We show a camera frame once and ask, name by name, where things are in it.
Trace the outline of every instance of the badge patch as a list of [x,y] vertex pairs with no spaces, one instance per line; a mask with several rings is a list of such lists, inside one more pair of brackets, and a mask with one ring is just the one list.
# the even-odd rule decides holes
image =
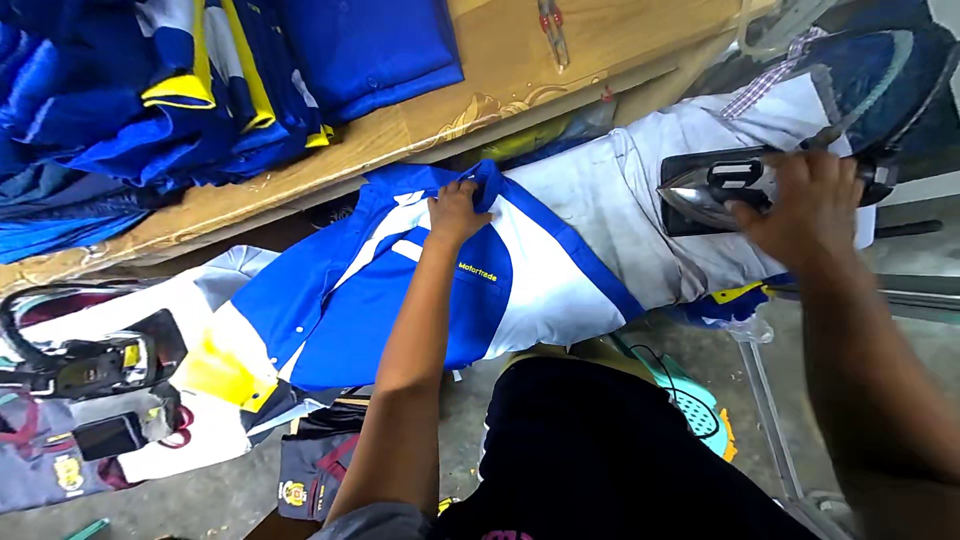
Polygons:
[[306,503],[306,491],[300,482],[287,480],[280,485],[279,491],[279,497],[291,506],[303,506]]
[[54,459],[54,472],[57,473],[57,484],[63,491],[77,491],[84,485],[84,477],[80,474],[80,461],[69,455],[58,455]]

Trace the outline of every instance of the grey shirt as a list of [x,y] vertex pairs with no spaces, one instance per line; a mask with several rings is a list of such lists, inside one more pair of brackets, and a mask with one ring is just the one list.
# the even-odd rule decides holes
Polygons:
[[373,503],[327,524],[309,540],[423,540],[430,522],[408,503]]

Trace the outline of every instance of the white cloth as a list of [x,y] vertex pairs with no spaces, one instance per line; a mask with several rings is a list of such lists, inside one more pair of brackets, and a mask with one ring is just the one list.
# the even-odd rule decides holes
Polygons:
[[[672,238],[663,229],[657,187],[665,158],[759,144],[791,150],[829,124],[809,73],[774,85],[738,118],[721,118],[735,95],[684,100],[505,175],[573,227],[645,308],[782,273],[742,234]],[[830,150],[851,152],[844,137]]]
[[[207,264],[181,272],[165,282],[33,325],[24,329],[23,334],[35,342],[99,339],[161,309],[169,309],[184,344],[192,349],[200,342],[214,310],[277,256],[275,252],[259,248],[236,246]],[[176,450],[152,442],[140,450],[120,454],[117,459],[127,481],[168,477],[220,463],[250,450],[239,407],[182,388],[178,390],[180,403],[194,416],[193,425],[188,428],[190,442]]]

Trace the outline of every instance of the folded blue shirt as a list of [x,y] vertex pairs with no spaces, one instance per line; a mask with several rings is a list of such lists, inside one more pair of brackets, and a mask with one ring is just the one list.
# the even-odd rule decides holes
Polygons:
[[464,80],[445,0],[277,4],[330,125]]
[[116,217],[0,221],[0,264],[89,246],[133,227],[148,210]]

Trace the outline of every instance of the blue shirt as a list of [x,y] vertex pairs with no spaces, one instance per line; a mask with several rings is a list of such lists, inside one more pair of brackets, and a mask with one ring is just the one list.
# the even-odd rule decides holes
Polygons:
[[494,219],[456,259],[444,365],[535,343],[572,344],[642,312],[583,239],[490,160],[461,176],[388,165],[367,176],[354,214],[283,253],[221,307],[212,347],[306,390],[373,382],[429,234],[426,199],[459,178]]

